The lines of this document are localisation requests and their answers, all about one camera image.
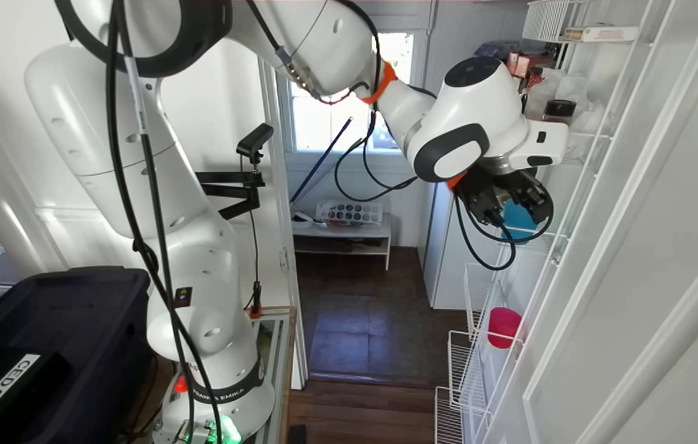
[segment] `label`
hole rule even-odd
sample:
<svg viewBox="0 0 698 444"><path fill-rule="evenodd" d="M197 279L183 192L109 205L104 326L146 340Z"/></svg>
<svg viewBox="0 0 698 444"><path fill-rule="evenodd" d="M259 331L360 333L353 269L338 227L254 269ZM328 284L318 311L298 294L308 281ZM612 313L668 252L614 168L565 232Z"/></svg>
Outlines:
<svg viewBox="0 0 698 444"><path fill-rule="evenodd" d="M175 308L192 306L192 291L195 291L192 286L175 289L173 306Z"/></svg>
<svg viewBox="0 0 698 444"><path fill-rule="evenodd" d="M15 365L5 372L5 377L0 380L0 400L5 397L5 392L7 392L12 385L17 385L17 382L25 377L25 372L27 372L39 358L42 358L42 355L27 353L27 355L20 358L20 363L15 363Z"/></svg>

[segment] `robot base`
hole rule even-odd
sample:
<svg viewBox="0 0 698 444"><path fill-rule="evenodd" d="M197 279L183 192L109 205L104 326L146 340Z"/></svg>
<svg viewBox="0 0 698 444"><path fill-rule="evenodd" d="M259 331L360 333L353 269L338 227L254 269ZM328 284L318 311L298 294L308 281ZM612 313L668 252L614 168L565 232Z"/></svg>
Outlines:
<svg viewBox="0 0 698 444"><path fill-rule="evenodd" d="M153 444L195 444L195 442L217 442L215 437L215 414L207 402L195 400L195 437L187 437L190 422L190 397L187 392L175 395L175 380L165 392L165 405L160 412L160 424L153 432ZM234 402L220 405L222 414L222 444L244 442L257 434L264 422L271 417L274 409L274 390L271 382L261 382L259 387L249 390L244 397Z"/></svg>

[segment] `cable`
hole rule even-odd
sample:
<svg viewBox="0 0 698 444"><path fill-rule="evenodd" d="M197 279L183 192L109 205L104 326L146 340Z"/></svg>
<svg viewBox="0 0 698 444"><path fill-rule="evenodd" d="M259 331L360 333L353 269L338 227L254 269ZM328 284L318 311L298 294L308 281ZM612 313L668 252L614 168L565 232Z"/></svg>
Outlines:
<svg viewBox="0 0 698 444"><path fill-rule="evenodd" d="M141 227L136 222L133 202L131 202L131 195L128 195L123 160L121 160L121 148L118 148L118 118L116 118L116 59L118 59L118 49L116 49L118 47L118 42L116 42L118 39L118 20L116 17L126 25L123 0L116 0L113 7L111 7L109 64L106 64L106 126L109 126L109 148L111 148L111 160L113 160L113 170L116 170L118 195L121 195L121 205L126 210L126 220L128 220L128 227L131 227L131 234L133 234L133 249L141 254L141 259L143 259L143 264L148 269L148 276L150 276L153 286L158 289L158 294L160 294L160 298L163 298L163 303L165 303L165 308L170 313L175 353L178 353L178 358L183 363L185 377L190 380L192 375L190 375L190 368L185 365L180 338L190 348L190 353L195 358L195 365L202 370L202 382L207 387L207 397L210 397L212 409L215 409L217 439L222 442L220 409L217 409L217 400L212 395L212 385L210 385L210 377L205 372L202 358L200 358L200 353L195 348L195 340L185 331L185 326L183 326L183 321L180 321L175 306L173 306L173 298L170 298L165 284L158 276L155 252L143 242Z"/></svg>
<svg viewBox="0 0 698 444"><path fill-rule="evenodd" d="M343 133L348 131L353 118L348 118L343 123L343 128L338 131L338 136L331 138L328 148L321 153L321 158L316 160L316 165L306 173L303 183L296 187L291 202L298 200L298 195L303 192L303 187L308 185L308 180L313 180L313 175L318 173L321 163L331 155L331 150L338 146L338 141L343 138Z"/></svg>
<svg viewBox="0 0 698 444"><path fill-rule="evenodd" d="M259 239L257 239L257 224L254 224L254 210L249 210L249 227L252 227L252 244L254 244L254 286L252 286L252 296L244 303L244 311L249 308L249 316L259 316L261 308L261 281L259 281Z"/></svg>
<svg viewBox="0 0 698 444"><path fill-rule="evenodd" d="M355 141L355 143L338 158L338 163L333 165L333 185L340 190L340 195L343 195L345 200L353 200L353 202L372 202L372 200L380 200L380 197L390 195L392 190L382 190L382 192L370 195L370 197L355 197L355 195L350 195L350 192L343 187L343 183L340 183L340 165L343 165L343 160L345 160L355 148L360 148L360 146L363 146L363 138Z"/></svg>
<svg viewBox="0 0 698 444"><path fill-rule="evenodd" d="M348 2L348 0L340 0L345 7L350 7L365 25L367 25L367 30L370 30L370 35L372 35L372 42L375 42L375 86L370 89L370 94L375 94L377 91L377 84L380 84L380 67L385 64L382 62L382 57L380 57L380 35L377 35L377 27L375 27L375 22L370 20L370 15L363 10L363 7L358 7L355 2ZM372 138L372 133L375 133L375 123L377 123L377 104L372 104L372 109L370 109L370 121L367 121L367 133L365 133L365 138L363 138L363 168L365 168L365 173L370 175L370 180L377 185L377 187L382 187L385 192L380 192L377 197L382 197L382 195L387 195L387 192L392 192L392 190L404 190L404 187L409 187L412 183L417 183L417 175L412 175L412 178L407 178L407 180L402 180L402 183L397 183L397 185L387 185L387 183L382 183L375 173L372 173L372 168L370 168L370 160L367 160L367 148L370 148L370 138ZM335 165L335 183L338 183L338 190L343 192L343 185L340 185L340 180L338 180L338 168L340 168L343 163L338 163ZM353 195L348 195L348 192L343 192L343 197L348 197L348 200L353 200L353 202L370 202L370 200L377 200L377 197L353 197Z"/></svg>
<svg viewBox="0 0 698 444"><path fill-rule="evenodd" d="M550 229L550 222L552 222L552 197L550 197L548 187L538 187L538 190L540 190L545 205L550 207L550 215L548 215L548 220L543 222L543 227L538 232L533 232L530 237L523 237L523 239L513 239L515 244L533 242L533 239L543 237ZM466 210L466 215L469 215L469 222L474 224L474 229L481 232L483 237L488 237L493 242L508 242L508 237L498 237L493 232L486 232L483 222L478 222L474 212Z"/></svg>
<svg viewBox="0 0 698 444"><path fill-rule="evenodd" d="M249 10L252 10L254 20L259 22L259 30L266 35L269 44L274 47L276 57L279 57L284 64L289 64L291 57L289 57L289 54L284 52L284 47L276 42L276 37L274 37L269 22L264 20L264 15L259 12L257 2L254 2L254 0L247 0L247 5L249 5Z"/></svg>
<svg viewBox="0 0 698 444"><path fill-rule="evenodd" d="M259 242L257 242L254 210L249 210L249 224L252 224L252 244L254 244L254 281L259 281Z"/></svg>
<svg viewBox="0 0 698 444"><path fill-rule="evenodd" d="M506 242L511 244L511 257L508 257L501 266L493 266L493 264L483 261L483 259L476 254L476 249L474 249L474 244L471 244L471 239L469 239L469 232L466 232L466 224L464 224L464 212L461 212L461 200L454 202L454 212L456 212L456 222L459 222L461 237L464 237L464 242L466 242L471 257L474 257L481 266L486 266L486 269L491 269L491 271L503 271L503 269L508 269L508 266L515 261L515 242L513 242L511 232L508 232L503 224L501 224L501 232L506 234Z"/></svg>
<svg viewBox="0 0 698 444"><path fill-rule="evenodd" d="M126 57L126 72L128 72L128 84L133 91L133 101L136 101L136 118L138 118L138 133L141 133L141 146L143 146L143 158L146 158L146 170L148 170L148 187L150 187L150 207L153 207L153 222L155 222L155 237L158 237L158 249L160 249L160 266L163 266L163 276L165 276L165 289L173 291L173 271L170 271L170 254L168 254L168 234L165 234L165 217L163 217L163 207L160 207L160 190L158 190L158 175L155 175L155 158L153 158L153 148L150 148L150 136L146 128L146 113L143 113L143 101L141 101L141 86L138 86L138 69L136 69L136 59L133 59L133 47L131 47L131 32L128 32L128 22L126 22L126 2L118 0L118 25L121 25L121 44L123 44L123 57ZM192 437L192 424L195 424L195 397L190 392L190 437Z"/></svg>

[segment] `black case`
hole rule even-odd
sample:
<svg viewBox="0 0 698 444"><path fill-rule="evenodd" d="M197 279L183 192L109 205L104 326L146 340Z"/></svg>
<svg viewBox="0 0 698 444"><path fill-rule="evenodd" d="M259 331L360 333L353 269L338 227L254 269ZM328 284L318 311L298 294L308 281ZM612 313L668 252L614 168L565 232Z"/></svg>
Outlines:
<svg viewBox="0 0 698 444"><path fill-rule="evenodd" d="M148 276L74 269L25 279L0 301L0 348L59 355L69 372L7 442L113 442L143 385Z"/></svg>

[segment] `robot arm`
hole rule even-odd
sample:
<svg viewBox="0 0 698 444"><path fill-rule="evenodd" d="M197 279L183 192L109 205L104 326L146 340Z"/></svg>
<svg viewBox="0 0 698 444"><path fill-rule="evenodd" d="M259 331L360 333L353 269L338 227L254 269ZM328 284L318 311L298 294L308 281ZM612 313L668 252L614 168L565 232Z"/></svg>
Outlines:
<svg viewBox="0 0 698 444"><path fill-rule="evenodd" d="M109 2L57 0L69 32L101 59ZM377 106L422 180L451 180L471 165L508 175L562 160L565 126L520 116L503 64L466 59L432 99L372 52L372 22L345 0L126 0L126 10L143 76L183 72L222 37L237 39L318 99L353 89Z"/></svg>
<svg viewBox="0 0 698 444"><path fill-rule="evenodd" d="M54 0L67 30L101 62L109 59L106 30L111 0ZM377 106L412 168L422 180L459 175L508 175L533 165L560 163L565 126L533 123L520 116L508 72L496 62L456 64L432 99L402 84L390 64L372 52L372 25L340 0L126 0L126 22L141 76L170 76L187 69L222 37L249 47L284 69L313 96L355 91ZM128 89L118 76L116 123L123 165L109 163L104 128L104 64L79 47L57 47L32 62L27 89L49 138L94 197L109 224L128 237L126 215L113 187L113 168L126 173L141 232L153 232L146 160L131 104L146 109L153 138L160 195L165 195L163 229L173 261L175 289L190 303L175 308L192 335L205 365L195 368L215 385L220 412L242 437L252 437L271 412L271 387L259 382L257 345L239 301L239 266L232 227L210 207L178 148L155 96ZM486 200L469 192L483 180L464 180L456 192L471 212L483 215ZM515 180L518 195L530 185ZM178 360L173 328L158 298L148 306L148 340L155 353ZM183 422L185 395L165 397L163 422Z"/></svg>

